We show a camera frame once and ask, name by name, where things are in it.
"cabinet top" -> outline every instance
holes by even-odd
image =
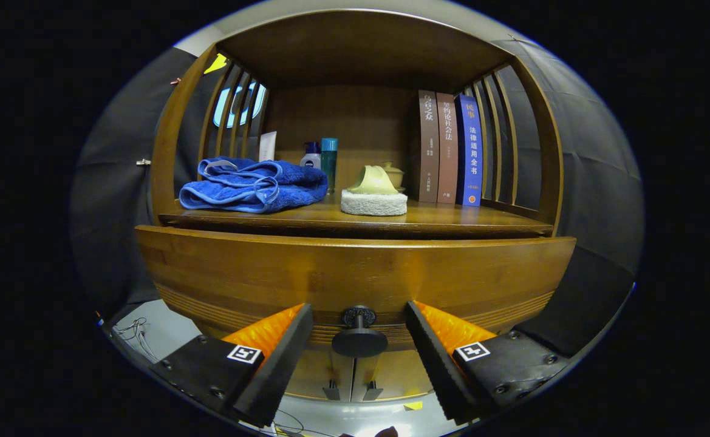
[[[217,47],[269,89],[371,85],[454,93],[513,57],[441,22],[368,10],[278,19]]]

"black knob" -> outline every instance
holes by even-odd
[[[377,314],[369,307],[356,305],[347,308],[342,317],[350,329],[333,337],[333,351],[347,357],[372,357],[387,349],[387,337],[375,329],[368,329],[377,319]]]

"floor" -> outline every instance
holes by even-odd
[[[141,304],[113,328],[113,335],[122,337],[152,363],[200,334],[201,331],[190,319],[169,310],[162,300]],[[343,433],[354,437],[374,437],[390,426],[394,426],[401,437],[438,437],[467,426],[457,426],[454,421],[444,418],[435,393],[404,401],[368,403],[326,402],[284,396],[279,409],[274,425],[280,429],[284,425],[285,431],[297,432],[305,437],[338,437]],[[261,431],[275,435],[270,428]]]

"blue towel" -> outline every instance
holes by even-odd
[[[199,174],[205,179],[185,183],[179,192],[186,209],[275,212],[319,202],[327,191],[323,171],[287,161],[211,158],[199,163]]]

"bottle cap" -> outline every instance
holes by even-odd
[[[316,141],[307,141],[307,153],[319,153],[319,143]]]
[[[338,151],[338,138],[322,138],[322,151],[323,152]]]

